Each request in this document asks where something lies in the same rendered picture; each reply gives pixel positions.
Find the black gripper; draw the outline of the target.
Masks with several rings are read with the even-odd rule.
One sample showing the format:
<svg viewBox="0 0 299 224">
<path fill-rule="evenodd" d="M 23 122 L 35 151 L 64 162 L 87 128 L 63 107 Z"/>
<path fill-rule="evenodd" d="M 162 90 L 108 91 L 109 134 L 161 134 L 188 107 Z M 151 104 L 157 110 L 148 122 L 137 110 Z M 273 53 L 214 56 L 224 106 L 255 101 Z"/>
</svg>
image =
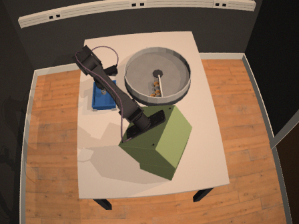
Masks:
<svg viewBox="0 0 299 224">
<path fill-rule="evenodd" d="M 96 79 L 93 79 L 95 81 L 95 84 L 97 84 L 97 88 L 101 89 L 101 90 L 104 90 L 104 88 L 102 87 L 102 85 L 96 80 Z"/>
</svg>

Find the blue open box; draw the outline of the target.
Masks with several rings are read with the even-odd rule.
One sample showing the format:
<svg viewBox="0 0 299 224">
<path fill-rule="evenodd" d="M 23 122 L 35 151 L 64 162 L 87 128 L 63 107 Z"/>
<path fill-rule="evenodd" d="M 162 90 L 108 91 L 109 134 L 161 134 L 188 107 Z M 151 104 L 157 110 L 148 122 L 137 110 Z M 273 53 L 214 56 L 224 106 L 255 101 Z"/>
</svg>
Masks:
<svg viewBox="0 0 299 224">
<path fill-rule="evenodd" d="M 113 105 L 111 105 L 111 104 L 113 104 Z M 92 106 L 91 107 L 93 107 L 93 109 L 97 109 L 97 110 L 116 109 L 115 101 L 113 100 L 113 98 L 109 95 L 108 92 L 105 95 L 102 95 L 101 89 L 96 87 L 95 82 L 93 82 L 93 96 L 92 96 Z"/>
</svg>

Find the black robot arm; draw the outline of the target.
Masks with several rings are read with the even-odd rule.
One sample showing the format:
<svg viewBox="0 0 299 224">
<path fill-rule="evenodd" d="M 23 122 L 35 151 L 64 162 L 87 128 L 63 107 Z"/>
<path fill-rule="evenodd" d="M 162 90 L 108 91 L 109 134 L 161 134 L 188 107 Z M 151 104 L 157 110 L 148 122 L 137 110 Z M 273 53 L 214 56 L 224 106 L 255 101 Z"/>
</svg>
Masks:
<svg viewBox="0 0 299 224">
<path fill-rule="evenodd" d="M 118 74 L 117 68 L 115 65 L 103 69 L 101 61 L 97 58 L 97 56 L 92 52 L 92 50 L 86 45 L 82 48 L 83 51 L 76 54 L 79 62 L 81 60 L 82 65 L 84 65 L 87 69 L 96 74 L 100 75 L 104 80 L 102 80 L 99 76 L 90 73 L 87 69 L 84 69 L 76 60 L 75 56 L 72 59 L 75 61 L 77 66 L 81 69 L 81 71 L 87 76 L 91 75 L 94 79 L 96 79 L 103 88 L 111 95 L 117 108 L 121 110 L 120 100 L 117 97 L 121 98 L 121 104 L 123 107 L 123 118 L 126 119 L 129 123 L 133 123 L 134 125 L 127 128 L 127 139 L 129 140 L 149 131 L 150 129 L 160 125 L 161 123 L 166 121 L 165 113 L 163 110 L 154 113 L 153 115 L 147 117 L 143 112 L 144 110 L 140 107 L 140 105 L 129 97 L 127 93 L 124 93 L 110 78 L 109 76 L 116 76 Z M 88 55 L 87 55 L 87 54 Z M 99 62 L 99 63 L 97 63 Z M 82 67 L 82 68 L 81 68 Z M 85 72 L 85 71 L 86 72 Z M 106 72 L 106 73 L 105 73 Z M 138 127 L 136 127 L 136 126 Z"/>
</svg>

